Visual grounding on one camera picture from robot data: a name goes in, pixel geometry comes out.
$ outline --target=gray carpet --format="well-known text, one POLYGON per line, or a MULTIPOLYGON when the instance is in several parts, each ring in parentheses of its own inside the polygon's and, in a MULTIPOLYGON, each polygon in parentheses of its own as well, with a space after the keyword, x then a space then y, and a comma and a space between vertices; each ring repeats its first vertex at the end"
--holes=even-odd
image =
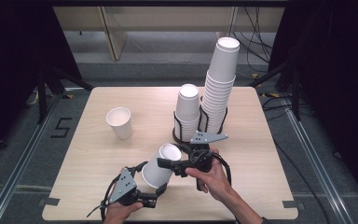
MULTIPOLYGON (((181 86, 185 83, 202 86, 208 64, 80 63, 79 69, 84 80, 94 86, 181 86)), ((256 69, 266 70, 267 67, 258 65, 256 69)), ((253 81, 249 77, 255 71, 249 66, 239 65, 237 71, 243 75, 237 74, 236 86, 246 86, 253 81)), ((257 92, 275 92, 274 85, 277 78, 275 77, 257 87, 257 92)), ((65 80, 62 83, 66 87, 75 87, 75 85, 65 80)), ((73 91, 68 94, 71 97, 62 98, 54 109, 48 121, 48 126, 0 223, 47 223, 41 216, 43 206, 39 204, 41 200, 48 197, 90 95, 88 91, 73 91), (63 130, 56 130, 56 125, 62 118, 64 118, 62 125, 70 129, 66 137, 52 138, 54 135, 64 134, 63 130)), ((264 104, 268 99, 270 98, 260 96, 260 104, 264 104)), ((333 156, 334 146, 319 123, 317 115, 312 114, 312 109, 307 104, 307 97, 302 96, 300 103, 301 122, 306 128, 318 155, 321 157, 325 169, 348 206, 352 219, 355 223, 358 223, 358 186, 345 164, 333 156)), ((282 100, 274 99, 266 104, 266 109, 278 105, 282 105, 282 100)), ((297 140, 296 133, 285 109, 278 107, 266 110, 265 115, 272 136, 310 183, 311 189, 320 198, 330 223, 338 223, 336 215, 321 188, 321 184, 310 166, 304 149, 297 140)), ((22 111, 18 121, 7 135, 7 147, 0 149, 0 188, 6 183, 10 171, 16 165, 28 143, 28 139, 31 138, 37 119, 37 105, 31 105, 22 111)), ((305 184, 288 158, 279 149, 277 150, 291 191, 300 209, 297 219, 272 220, 272 223, 326 223, 322 207, 311 194, 310 188, 305 184)))

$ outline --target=black metal cup holder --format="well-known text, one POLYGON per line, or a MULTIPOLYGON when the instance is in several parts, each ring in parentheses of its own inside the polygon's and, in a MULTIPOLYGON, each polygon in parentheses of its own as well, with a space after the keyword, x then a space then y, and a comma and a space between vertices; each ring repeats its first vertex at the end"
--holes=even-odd
POLYGON ((173 117, 174 120, 176 120, 179 124, 179 129, 180 129, 180 134, 179 134, 179 138, 176 136, 175 134, 175 122, 173 123, 173 130, 172 130, 172 137, 173 140, 175 140, 176 143, 178 144, 188 144, 189 142, 185 142, 183 141, 183 132, 182 132, 182 122, 179 120, 179 118, 176 117, 176 113, 175 111, 173 111, 173 117))
MULTIPOLYGON (((221 133, 223 131, 223 124, 225 123, 225 120, 226 120, 226 116, 227 116, 227 113, 228 113, 228 107, 226 107, 226 114, 225 116, 223 117, 223 120, 222 120, 222 124, 220 125, 220 129, 217 133, 221 133)), ((208 124, 209 124, 209 116, 208 114, 202 109, 202 106, 200 105, 200 120, 199 120, 199 128, 198 130, 200 132, 205 132, 207 133, 208 132, 208 124), (201 121, 202 121, 202 118, 203 117, 206 117, 206 123, 205 123, 205 130, 202 130, 200 128, 200 125, 201 125, 201 121)))

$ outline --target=wooden table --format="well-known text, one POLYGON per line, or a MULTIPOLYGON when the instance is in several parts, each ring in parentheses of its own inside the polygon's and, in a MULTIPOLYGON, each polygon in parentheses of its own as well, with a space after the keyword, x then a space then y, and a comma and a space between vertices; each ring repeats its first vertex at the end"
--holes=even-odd
MULTIPOLYGON (((173 111, 179 87, 95 88, 76 128, 50 198, 58 205, 46 205, 45 220, 98 220, 99 211, 86 215, 100 203, 114 177, 124 166, 149 161, 165 143, 172 143, 173 111), (131 111, 133 135, 119 140, 105 116, 114 107, 131 111)), ((230 95, 222 133, 228 139, 215 142, 231 168, 233 188, 261 216, 294 219, 296 208, 284 208, 293 201, 269 126, 256 92, 235 87, 230 95)), ((142 192, 154 192, 136 174, 142 192)), ((234 216, 210 194, 196 190, 195 179, 173 175, 166 192, 154 209, 143 208, 129 220, 232 220, 234 216)))

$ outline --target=floor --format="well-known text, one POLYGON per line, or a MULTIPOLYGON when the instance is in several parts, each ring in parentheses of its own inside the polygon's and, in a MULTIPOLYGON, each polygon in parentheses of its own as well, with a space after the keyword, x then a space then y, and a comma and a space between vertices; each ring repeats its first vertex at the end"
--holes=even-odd
MULTIPOLYGON (((178 85, 180 81, 189 80, 177 80, 178 69, 183 72, 182 79, 196 77, 194 81, 202 84, 216 42, 215 33, 133 32, 129 33, 120 60, 113 61, 104 33, 66 32, 65 35, 82 77, 94 86, 144 85, 146 82, 137 80, 142 71, 149 76, 166 78, 147 80, 147 85, 178 85)), ((259 57, 267 59, 269 55, 257 44, 252 44, 251 49, 258 56, 249 54, 245 50, 249 42, 241 34, 237 35, 244 45, 238 61, 236 85, 243 86, 266 73, 268 63, 259 57)), ((263 34, 263 41, 272 46, 274 36, 263 34)), ((299 216, 295 220, 272 220, 272 223, 358 223, 356 182, 345 164, 333 154, 334 146, 307 104, 306 95, 302 95, 300 101, 302 120, 297 121, 290 110, 290 98, 272 97, 276 93, 276 80, 277 77, 272 78, 256 90, 277 142, 299 216)), ((70 117, 62 122, 76 127, 82 112, 78 108, 84 107, 89 96, 73 83, 65 80, 62 83, 71 91, 67 98, 51 96, 48 99, 52 112, 47 128, 36 125, 38 113, 33 94, 28 101, 29 109, 21 113, 6 138, 7 148, 0 148, 0 196, 6 197, 6 200, 0 198, 0 223, 45 222, 41 217, 43 206, 66 152, 57 148, 68 146, 71 140, 68 137, 52 141, 50 137, 57 131, 55 124, 61 122, 61 118, 70 117), (42 135, 34 136, 38 128, 43 129, 42 135), (14 170, 19 170, 18 176, 13 176, 14 170)))

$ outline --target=white paper cup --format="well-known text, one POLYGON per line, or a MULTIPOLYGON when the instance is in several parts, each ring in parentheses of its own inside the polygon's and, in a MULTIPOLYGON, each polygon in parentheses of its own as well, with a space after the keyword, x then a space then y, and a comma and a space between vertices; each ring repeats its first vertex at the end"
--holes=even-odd
POLYGON ((176 102, 176 117, 184 121, 192 121, 200 116, 199 89, 192 84, 182 86, 176 102))
POLYGON ((116 107, 106 115, 106 122, 112 127, 116 136, 125 140, 132 135, 131 112, 126 107, 116 107))
POLYGON ((179 161, 182 153, 178 147, 173 144, 163 145, 153 158, 142 169, 142 177, 146 184, 150 187, 158 189, 163 184, 168 184, 173 171, 158 166, 157 158, 167 159, 171 161, 179 161))
POLYGON ((231 81, 237 72, 240 42, 231 37, 217 40, 209 66, 209 76, 219 82, 231 81))

